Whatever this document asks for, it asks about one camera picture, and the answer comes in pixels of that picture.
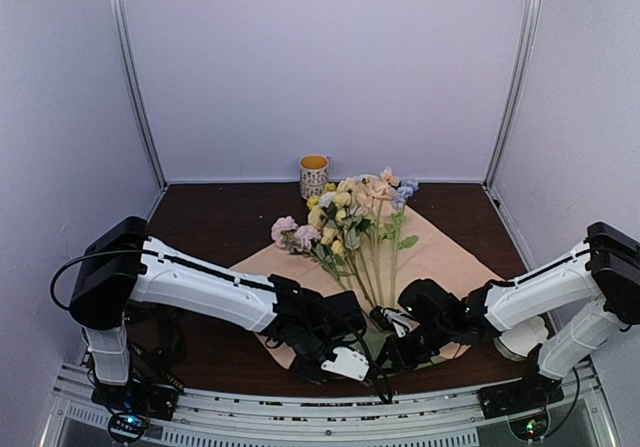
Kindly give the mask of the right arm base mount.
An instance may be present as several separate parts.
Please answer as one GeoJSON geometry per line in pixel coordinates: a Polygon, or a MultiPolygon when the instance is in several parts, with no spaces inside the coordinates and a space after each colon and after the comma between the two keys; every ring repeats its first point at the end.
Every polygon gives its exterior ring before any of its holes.
{"type": "Polygon", "coordinates": [[[528,443],[541,441],[546,436],[551,423],[548,407],[563,399],[561,381],[538,372],[478,391],[484,418],[507,417],[511,433],[528,443]]]}

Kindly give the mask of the peach wrapping paper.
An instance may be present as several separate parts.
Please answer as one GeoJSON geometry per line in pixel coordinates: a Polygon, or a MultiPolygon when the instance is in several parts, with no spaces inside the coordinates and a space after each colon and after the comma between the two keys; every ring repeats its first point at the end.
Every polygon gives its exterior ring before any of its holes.
{"type": "MultiPolygon", "coordinates": [[[[397,262],[392,262],[393,243],[385,240],[380,247],[380,275],[375,275],[373,257],[367,240],[363,241],[364,261],[358,261],[358,271],[368,286],[369,295],[384,307],[397,309],[398,296],[412,281],[432,279],[457,298],[498,276],[482,264],[474,255],[439,230],[434,224],[410,207],[405,209],[406,222],[402,238],[416,235],[417,242],[408,249],[398,251],[397,262]]],[[[366,300],[353,277],[336,282],[319,263],[302,256],[291,255],[270,245],[232,268],[248,274],[275,273],[296,280],[301,286],[315,290],[324,296],[353,290],[365,311],[372,305],[366,300]]]]}

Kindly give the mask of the green wrapping paper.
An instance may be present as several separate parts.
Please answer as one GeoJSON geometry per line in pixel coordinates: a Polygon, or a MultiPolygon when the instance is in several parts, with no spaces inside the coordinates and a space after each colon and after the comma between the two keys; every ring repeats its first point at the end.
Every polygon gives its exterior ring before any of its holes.
{"type": "Polygon", "coordinates": [[[456,347],[449,350],[432,350],[419,340],[413,340],[411,336],[408,342],[405,339],[406,337],[398,338],[390,332],[374,331],[364,335],[373,360],[388,373],[393,374],[447,362],[456,352],[456,347]]]}

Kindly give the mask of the white round bowl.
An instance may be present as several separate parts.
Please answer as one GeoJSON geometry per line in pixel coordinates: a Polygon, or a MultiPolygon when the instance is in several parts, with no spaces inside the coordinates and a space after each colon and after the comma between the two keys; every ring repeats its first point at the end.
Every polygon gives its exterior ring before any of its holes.
{"type": "Polygon", "coordinates": [[[375,176],[373,174],[359,174],[353,177],[356,184],[369,183],[369,182],[386,182],[385,178],[375,176]]]}

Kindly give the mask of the cream fake flower bunch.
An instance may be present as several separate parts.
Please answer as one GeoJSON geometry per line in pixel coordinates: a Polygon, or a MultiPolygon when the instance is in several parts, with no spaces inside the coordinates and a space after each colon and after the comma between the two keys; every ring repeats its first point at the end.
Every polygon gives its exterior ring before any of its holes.
{"type": "Polygon", "coordinates": [[[341,289],[359,291],[373,306],[376,294],[364,260],[364,239],[373,225],[372,203],[365,195],[371,180],[348,177],[309,197],[307,225],[319,236],[307,242],[304,255],[319,263],[341,289]]]}

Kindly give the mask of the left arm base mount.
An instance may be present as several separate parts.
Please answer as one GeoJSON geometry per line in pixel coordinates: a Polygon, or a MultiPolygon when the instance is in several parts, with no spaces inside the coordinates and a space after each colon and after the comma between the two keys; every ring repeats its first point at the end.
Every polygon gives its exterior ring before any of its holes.
{"type": "Polygon", "coordinates": [[[94,368],[87,372],[87,380],[93,387],[91,401],[109,413],[106,431],[118,445],[130,446],[140,441],[153,419],[171,421],[178,397],[184,393],[184,382],[172,372],[160,378],[163,384],[139,374],[134,368],[125,385],[114,386],[100,382],[94,368]]]}

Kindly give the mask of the pink fake flower stem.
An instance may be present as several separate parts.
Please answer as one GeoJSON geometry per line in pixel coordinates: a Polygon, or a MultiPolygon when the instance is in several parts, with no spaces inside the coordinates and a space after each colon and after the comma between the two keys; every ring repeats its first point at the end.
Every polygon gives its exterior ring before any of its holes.
{"type": "Polygon", "coordinates": [[[366,233],[371,247],[377,304],[383,306],[385,304],[381,262],[381,245],[385,237],[383,210],[386,204],[391,204],[392,192],[399,186],[400,178],[393,173],[391,166],[386,166],[378,176],[385,178],[386,182],[356,184],[354,193],[363,215],[371,221],[366,233]]]}

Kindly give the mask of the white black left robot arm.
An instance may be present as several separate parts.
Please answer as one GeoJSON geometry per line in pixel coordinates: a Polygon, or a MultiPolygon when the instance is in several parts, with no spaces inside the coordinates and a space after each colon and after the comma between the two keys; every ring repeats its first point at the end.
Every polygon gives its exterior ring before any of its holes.
{"type": "Polygon", "coordinates": [[[392,403],[388,375],[364,340],[366,321],[353,292],[324,296],[276,274],[229,270],[168,246],[147,227],[143,218],[125,218],[63,264],[49,286],[53,303],[82,328],[97,384],[121,410],[133,411],[144,400],[142,386],[130,378],[130,302],[234,324],[290,347],[297,374],[308,381],[352,379],[392,403]]]}

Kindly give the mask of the pale pink rose stem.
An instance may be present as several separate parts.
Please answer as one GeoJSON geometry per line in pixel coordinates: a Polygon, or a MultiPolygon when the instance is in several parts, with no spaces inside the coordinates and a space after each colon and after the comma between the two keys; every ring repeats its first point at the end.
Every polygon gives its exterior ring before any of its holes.
{"type": "Polygon", "coordinates": [[[304,224],[292,216],[278,218],[271,238],[279,249],[316,262],[342,290],[352,290],[362,284],[356,257],[365,218],[351,189],[336,193],[334,208],[308,211],[304,224]]]}

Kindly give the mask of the yellow fake flower stem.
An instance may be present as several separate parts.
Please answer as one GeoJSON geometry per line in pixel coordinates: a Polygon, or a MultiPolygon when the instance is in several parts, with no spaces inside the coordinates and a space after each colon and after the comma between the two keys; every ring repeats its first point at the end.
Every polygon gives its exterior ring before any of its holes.
{"type": "Polygon", "coordinates": [[[321,192],[316,195],[312,195],[306,202],[306,206],[309,212],[317,209],[331,209],[335,207],[335,196],[337,186],[335,183],[327,183],[321,192]]]}

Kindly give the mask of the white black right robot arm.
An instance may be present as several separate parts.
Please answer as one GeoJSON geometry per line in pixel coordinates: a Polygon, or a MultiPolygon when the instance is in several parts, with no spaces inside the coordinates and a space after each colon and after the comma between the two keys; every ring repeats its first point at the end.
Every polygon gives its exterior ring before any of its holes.
{"type": "Polygon", "coordinates": [[[534,343],[536,368],[513,386],[519,407],[535,407],[584,357],[615,331],[639,322],[639,243],[605,222],[585,240],[538,269],[508,281],[489,280],[457,298],[432,279],[411,282],[398,309],[380,309],[376,322],[393,329],[378,354],[392,373],[409,371],[442,347],[499,338],[525,321],[566,304],[585,305],[548,340],[534,343]]]}

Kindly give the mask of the blue fake flower stem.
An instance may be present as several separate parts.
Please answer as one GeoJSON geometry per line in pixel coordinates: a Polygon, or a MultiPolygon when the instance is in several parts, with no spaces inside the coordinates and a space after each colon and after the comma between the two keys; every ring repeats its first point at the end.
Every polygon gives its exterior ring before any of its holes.
{"type": "Polygon", "coordinates": [[[404,249],[406,245],[412,247],[416,242],[417,236],[410,236],[409,241],[405,241],[402,237],[402,230],[406,223],[406,205],[407,202],[419,190],[419,182],[416,179],[403,179],[399,186],[392,192],[391,198],[391,227],[387,230],[387,237],[391,241],[391,260],[389,271],[389,288],[390,298],[389,305],[393,307],[396,302],[396,281],[398,270],[399,251],[404,249]]]}

